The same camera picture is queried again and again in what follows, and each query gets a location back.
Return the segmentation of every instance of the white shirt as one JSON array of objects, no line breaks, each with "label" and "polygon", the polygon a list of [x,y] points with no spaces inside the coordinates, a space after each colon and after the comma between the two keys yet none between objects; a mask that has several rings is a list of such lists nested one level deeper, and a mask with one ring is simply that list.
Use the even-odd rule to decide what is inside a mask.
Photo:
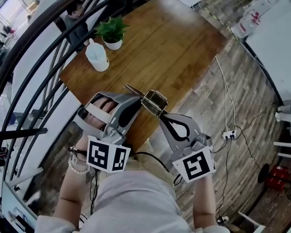
[{"label": "white shirt", "polygon": [[[94,213],[81,233],[188,233],[179,215],[176,194],[165,181],[146,171],[124,171],[104,179],[98,190]],[[36,233],[71,233],[76,228],[60,218],[39,216]],[[222,226],[201,229],[203,233],[229,233]]]}]

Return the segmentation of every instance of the beaded bracelet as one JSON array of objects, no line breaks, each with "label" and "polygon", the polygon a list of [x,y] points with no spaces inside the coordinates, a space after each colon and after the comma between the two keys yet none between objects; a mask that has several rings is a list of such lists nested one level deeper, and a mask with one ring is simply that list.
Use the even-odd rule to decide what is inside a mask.
[{"label": "beaded bracelet", "polygon": [[86,174],[87,172],[89,172],[89,169],[90,169],[90,167],[87,166],[86,170],[84,170],[84,171],[78,171],[78,170],[76,170],[76,169],[72,166],[72,163],[71,163],[71,160],[70,160],[70,159],[68,160],[68,165],[69,165],[69,168],[70,168],[73,172],[75,172],[75,173],[77,173],[77,174]]}]

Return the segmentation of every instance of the electrical outlet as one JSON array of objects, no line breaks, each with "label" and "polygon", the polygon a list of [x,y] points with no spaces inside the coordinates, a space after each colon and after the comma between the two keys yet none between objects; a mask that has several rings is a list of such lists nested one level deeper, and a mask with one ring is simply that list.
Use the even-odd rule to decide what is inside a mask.
[{"label": "electrical outlet", "polygon": [[230,139],[230,138],[234,138],[236,139],[236,129],[235,130],[231,130],[231,131],[227,131],[227,132],[223,132],[222,135],[223,139]]}]

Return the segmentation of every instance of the wood plank floor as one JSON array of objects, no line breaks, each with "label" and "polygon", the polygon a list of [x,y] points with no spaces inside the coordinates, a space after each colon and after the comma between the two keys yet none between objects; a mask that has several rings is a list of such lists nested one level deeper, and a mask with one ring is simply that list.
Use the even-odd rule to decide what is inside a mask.
[{"label": "wood plank floor", "polygon": [[[225,24],[232,25],[239,17],[241,7],[246,3],[246,0],[203,0],[201,6],[207,7]],[[195,10],[217,27],[227,38],[227,44],[218,54],[218,59],[235,103],[236,125],[246,129],[244,134],[256,162],[260,166],[264,163],[274,164],[277,160],[277,152],[272,142],[279,138],[282,125],[274,119],[276,105],[273,103],[277,100],[273,89],[260,67],[239,42],[229,34],[228,30],[200,10],[198,6],[195,7]],[[215,150],[218,150],[225,143],[221,137],[225,129],[224,92],[222,74],[214,59],[204,73],[204,77],[189,90],[173,110],[175,113],[193,117],[203,132],[212,136]],[[226,120],[228,127],[233,128],[233,109],[229,97],[227,97]],[[40,205],[44,204],[44,206],[36,209],[38,214],[52,214],[67,168],[66,148],[78,140],[79,134],[80,132],[74,125],[68,127],[50,157],[44,162],[47,171],[33,181],[29,193],[39,189],[42,190]],[[161,130],[157,129],[148,142],[153,147],[155,154],[176,176],[177,173],[169,160],[171,150]],[[227,162],[228,182],[220,214],[229,216],[233,221],[238,217],[238,211],[246,212],[253,204],[262,191],[263,185],[257,183],[259,168],[250,157],[245,138],[240,136],[232,142],[228,160],[226,160],[229,144],[215,154],[217,171],[213,176],[213,181],[217,207],[219,207],[223,202],[222,193],[226,183]],[[90,179],[91,175],[89,174],[87,179],[88,193],[82,209],[85,216],[89,216],[90,209]],[[193,225],[193,191],[194,184],[192,183],[181,182],[176,187],[177,203],[182,211],[182,216],[191,226]]]}]

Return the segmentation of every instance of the staircase railing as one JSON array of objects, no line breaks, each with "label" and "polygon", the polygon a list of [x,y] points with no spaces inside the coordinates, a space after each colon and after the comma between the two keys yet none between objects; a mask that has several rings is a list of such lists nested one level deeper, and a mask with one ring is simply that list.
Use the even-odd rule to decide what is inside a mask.
[{"label": "staircase railing", "polygon": [[[12,75],[15,67],[17,66],[18,62],[21,60],[22,56],[26,53],[26,51],[29,49],[29,47],[32,45],[32,43],[37,39],[37,37],[52,23],[54,22],[65,10],[66,7],[70,4],[78,0],[57,0],[54,4],[52,4],[48,9],[46,9],[30,26],[29,28],[24,32],[24,34],[20,37],[20,39],[16,42],[15,46],[11,49],[10,53],[6,57],[4,63],[2,64],[0,68],[0,96],[10,79],[10,76]],[[26,144],[26,141],[30,136],[34,136],[33,139],[30,142],[30,145],[24,155],[24,158],[21,162],[20,168],[17,172],[17,177],[20,176],[22,169],[24,167],[24,164],[27,160],[27,157],[30,153],[31,148],[33,147],[37,137],[40,134],[44,134],[47,132],[47,129],[45,128],[45,124],[54,112],[54,110],[57,108],[57,106],[61,103],[62,99],[65,97],[65,95],[68,93],[68,89],[64,89],[64,91],[60,94],[59,98],[56,99],[56,101],[53,103],[54,95],[59,90],[60,87],[63,87],[63,82],[61,80],[58,80],[58,78],[55,78],[58,71],[61,71],[65,62],[67,59],[75,52],[75,50],[81,46],[86,40],[93,37],[95,33],[95,27],[93,27],[82,39],[74,46],[70,47],[68,51],[65,53],[60,54],[60,58],[57,61],[57,63],[53,63],[54,65],[50,68],[49,73],[46,75],[46,77],[41,81],[41,84],[39,85],[38,89],[32,96],[30,102],[28,103],[26,109],[24,110],[24,113],[22,114],[21,119],[18,122],[17,128],[14,131],[7,131],[7,127],[9,125],[10,118],[12,117],[13,111],[16,107],[16,104],[18,103],[21,95],[24,93],[25,88],[28,86],[29,82],[37,72],[37,70],[40,68],[42,63],[46,60],[46,58],[55,50],[59,49],[61,44],[65,44],[66,39],[68,38],[68,35],[77,28],[81,23],[85,22],[90,16],[92,16],[97,11],[101,10],[105,6],[112,3],[114,0],[104,0],[100,2],[100,0],[95,1],[94,5],[86,12],[84,15],[82,15],[76,23],[66,29],[64,32],[62,32],[54,41],[53,43],[45,50],[45,52],[39,57],[37,62],[33,65],[25,79],[23,80],[21,86],[19,87],[17,93],[15,94],[11,105],[9,107],[9,110],[7,112],[7,115],[5,117],[4,123],[2,124],[2,129],[0,132],[0,149],[2,146],[2,141],[4,139],[11,139],[11,143],[9,145],[6,159],[5,159],[5,165],[3,170],[3,178],[2,180],[6,180],[7,175],[7,168],[9,165],[9,160],[11,158],[11,153],[13,151],[13,147],[15,145],[16,139],[23,137],[21,145],[19,147],[19,150],[16,154],[16,159],[13,163],[13,168],[10,173],[9,180],[13,179],[16,166],[18,164],[18,160],[20,158],[20,155],[22,153],[22,150],[24,149],[24,146]],[[117,15],[125,15],[126,13],[129,13],[131,10],[133,10],[133,4],[138,2],[140,0],[123,0],[124,6],[121,8],[118,8],[117,10],[111,12],[109,15],[107,15],[106,18],[99,18],[96,22],[96,24],[102,20],[106,20],[108,17],[114,17]],[[37,113],[35,113],[34,119],[30,123],[28,129],[23,130],[22,126],[30,113],[33,105],[35,104],[36,100],[40,96],[41,93],[46,90],[47,85],[51,81],[51,86],[49,89],[49,93],[44,95],[44,99],[42,101],[42,105],[40,106]],[[37,124],[38,119],[43,114],[44,110],[48,110],[47,115],[44,117],[42,123],[39,125],[39,127],[35,127]]]}]

